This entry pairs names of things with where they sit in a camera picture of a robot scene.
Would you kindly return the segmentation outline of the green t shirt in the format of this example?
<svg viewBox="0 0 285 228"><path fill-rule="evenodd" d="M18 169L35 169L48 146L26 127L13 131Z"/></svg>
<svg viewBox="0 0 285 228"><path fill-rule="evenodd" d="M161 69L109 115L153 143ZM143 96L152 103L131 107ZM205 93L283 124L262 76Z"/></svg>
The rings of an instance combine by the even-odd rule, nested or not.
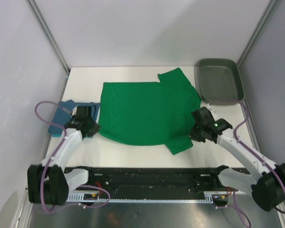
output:
<svg viewBox="0 0 285 228"><path fill-rule="evenodd" d="M105 82L99 133L133 146L165 145L171 154L193 147L190 131L201 99L178 67L157 82Z"/></svg>

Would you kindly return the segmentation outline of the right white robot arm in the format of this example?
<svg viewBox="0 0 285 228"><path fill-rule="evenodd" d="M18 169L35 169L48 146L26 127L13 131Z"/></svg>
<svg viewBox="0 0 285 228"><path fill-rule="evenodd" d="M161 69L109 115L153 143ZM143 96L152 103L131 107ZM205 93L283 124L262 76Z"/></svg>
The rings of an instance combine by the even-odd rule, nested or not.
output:
<svg viewBox="0 0 285 228"><path fill-rule="evenodd" d="M244 192L264 211L285 202L285 163L278 165L246 145L229 122L225 119L214 120L206 107L191 114L195 121L190 132L191 139L214 142L232 154L249 172L244 174L221 165L211 172L209 184L212 189L222 190L226 186Z"/></svg>

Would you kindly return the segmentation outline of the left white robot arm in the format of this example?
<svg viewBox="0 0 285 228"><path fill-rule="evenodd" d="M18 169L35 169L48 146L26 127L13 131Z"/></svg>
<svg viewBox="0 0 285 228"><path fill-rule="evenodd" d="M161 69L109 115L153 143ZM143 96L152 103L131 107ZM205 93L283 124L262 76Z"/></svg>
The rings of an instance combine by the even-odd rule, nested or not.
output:
<svg viewBox="0 0 285 228"><path fill-rule="evenodd" d="M71 155L86 137L93 137L100 129L93 118L94 106L76 106L70 120L63 126L57 148L39 164L27 170L28 197L31 203L42 205L65 204L69 193L79 186L90 190L95 177L85 169L73 169L65 174Z"/></svg>

